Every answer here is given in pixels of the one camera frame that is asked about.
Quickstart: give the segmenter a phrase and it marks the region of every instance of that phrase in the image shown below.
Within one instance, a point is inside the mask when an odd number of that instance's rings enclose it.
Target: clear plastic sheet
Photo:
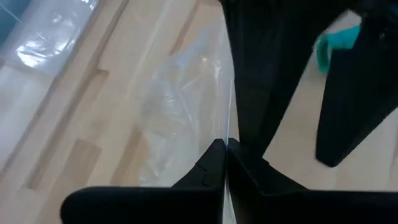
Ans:
[[[0,0],[1,59],[57,76],[100,0]]]
[[[224,20],[140,82],[137,119],[149,145],[144,186],[170,187],[216,138],[228,140],[233,62]]]

